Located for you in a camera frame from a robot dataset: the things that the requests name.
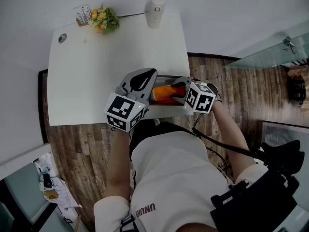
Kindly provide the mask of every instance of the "white t-shirt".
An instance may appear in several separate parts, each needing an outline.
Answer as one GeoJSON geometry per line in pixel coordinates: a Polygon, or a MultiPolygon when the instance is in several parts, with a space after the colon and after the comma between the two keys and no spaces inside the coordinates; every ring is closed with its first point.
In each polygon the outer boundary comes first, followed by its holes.
{"type": "MultiPolygon", "coordinates": [[[[147,138],[134,149],[132,162],[137,174],[131,206],[119,196],[98,201],[96,231],[119,231],[129,212],[147,232],[175,232],[187,223],[215,227],[211,197],[229,191],[232,181],[208,161],[200,139],[183,131],[147,138]]],[[[266,171],[263,165],[250,166],[236,183],[252,184],[266,171]]]]}

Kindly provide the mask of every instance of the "white table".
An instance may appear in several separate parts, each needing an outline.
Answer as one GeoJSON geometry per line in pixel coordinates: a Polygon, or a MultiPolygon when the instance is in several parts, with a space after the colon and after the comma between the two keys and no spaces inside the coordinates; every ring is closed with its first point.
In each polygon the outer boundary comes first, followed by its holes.
{"type": "MultiPolygon", "coordinates": [[[[108,36],[77,24],[56,30],[47,81],[50,125],[106,122],[103,110],[110,93],[126,74],[142,68],[190,76],[179,14],[164,13],[157,29],[148,27],[143,14],[123,18],[120,28],[108,36]],[[58,43],[62,33],[68,37],[58,43]]],[[[145,118],[184,114],[190,112],[181,106],[150,106],[145,118]]]]}

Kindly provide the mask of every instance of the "wooden floor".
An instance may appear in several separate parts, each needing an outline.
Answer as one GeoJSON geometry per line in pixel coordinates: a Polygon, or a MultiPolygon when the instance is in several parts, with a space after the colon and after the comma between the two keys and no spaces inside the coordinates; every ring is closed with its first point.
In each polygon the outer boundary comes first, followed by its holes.
{"type": "MultiPolygon", "coordinates": [[[[288,102],[286,69],[224,69],[223,66],[228,63],[216,58],[189,58],[191,76],[210,80],[218,87],[224,106],[244,133],[248,144],[260,143],[262,120],[309,126],[309,117],[288,102]]],[[[106,124],[49,126],[47,74],[43,78],[43,101],[47,136],[60,176],[67,182],[77,203],[83,206],[77,209],[82,221],[90,231],[94,231],[93,205],[104,197],[112,131],[106,124]]],[[[196,117],[174,117],[166,121],[190,130],[196,117]]],[[[205,115],[197,127],[202,133],[221,140],[213,114],[205,115]]],[[[227,159],[224,149],[207,141],[204,143],[227,159]]],[[[215,164],[222,165],[214,153],[209,152],[209,157],[215,164]]]]}

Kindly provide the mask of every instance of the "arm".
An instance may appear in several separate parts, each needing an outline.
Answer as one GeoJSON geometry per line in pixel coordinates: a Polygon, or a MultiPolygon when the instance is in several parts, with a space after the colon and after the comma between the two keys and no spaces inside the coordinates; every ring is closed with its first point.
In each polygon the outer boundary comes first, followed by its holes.
{"type": "Polygon", "coordinates": [[[107,169],[105,197],[121,196],[130,199],[129,134],[116,130],[107,169]]]}
{"type": "MultiPolygon", "coordinates": [[[[212,105],[212,111],[218,123],[223,142],[227,145],[249,150],[241,130],[223,107],[222,103],[215,101],[212,105]]],[[[255,164],[252,157],[231,150],[227,150],[227,154],[231,161],[235,180],[242,171],[255,164]]]]}

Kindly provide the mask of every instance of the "person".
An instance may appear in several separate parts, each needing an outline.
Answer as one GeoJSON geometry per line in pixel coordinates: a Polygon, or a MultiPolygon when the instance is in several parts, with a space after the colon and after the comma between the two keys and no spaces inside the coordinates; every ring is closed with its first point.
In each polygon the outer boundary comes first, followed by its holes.
{"type": "MultiPolygon", "coordinates": [[[[212,112],[223,142],[248,150],[242,132],[220,101],[214,101],[212,112]]],[[[235,183],[252,184],[267,171],[251,157],[227,153],[235,183]]],[[[139,231],[216,231],[211,197],[226,193],[232,183],[209,162],[204,143],[190,131],[167,122],[155,126],[142,120],[130,144],[128,133],[115,133],[105,198],[94,205],[96,231],[124,231],[122,221],[128,215],[139,231]],[[131,202],[130,158],[136,171],[131,202]]]]}

